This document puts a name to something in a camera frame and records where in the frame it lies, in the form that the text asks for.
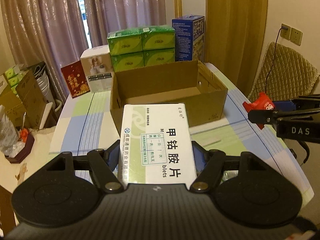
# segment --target table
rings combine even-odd
[[[272,127],[266,126],[261,131],[248,121],[242,107],[244,101],[248,102],[247,98],[216,67],[207,66],[228,87],[228,95],[221,120],[190,128],[191,138],[206,149],[217,148],[227,155],[240,155],[242,151],[254,153],[296,185],[305,206],[314,193],[290,150],[276,138]],[[17,187],[15,175],[23,163],[27,163],[26,179],[62,151],[85,155],[92,149],[110,147],[119,135],[109,103],[110,91],[86,93],[73,99],[69,96],[54,134],[51,131],[37,135],[31,154],[21,164],[9,164],[4,157],[0,158],[0,185],[13,192]],[[87,171],[76,171],[76,175],[91,180]]]

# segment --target red bag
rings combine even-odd
[[[259,93],[259,98],[251,104],[247,102],[243,102],[244,109],[248,112],[251,110],[273,110],[275,105],[272,100],[265,94],[265,92]],[[257,124],[258,127],[262,130],[264,128],[264,124]]]

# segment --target blue box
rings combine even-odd
[[[176,61],[204,60],[204,16],[185,15],[172,20],[176,31]]]

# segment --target white product box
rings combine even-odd
[[[86,49],[80,60],[91,92],[111,90],[113,67],[108,45]]]
[[[125,105],[118,179],[128,183],[185,183],[196,168],[184,104]]]

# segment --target electrical outlet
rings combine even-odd
[[[301,40],[302,40],[302,32],[292,28],[290,41],[292,43],[300,46],[301,45]]]
[[[280,36],[286,40],[290,40],[290,35],[291,35],[291,27],[285,24],[281,24],[281,26],[288,27],[288,30],[281,30]]]

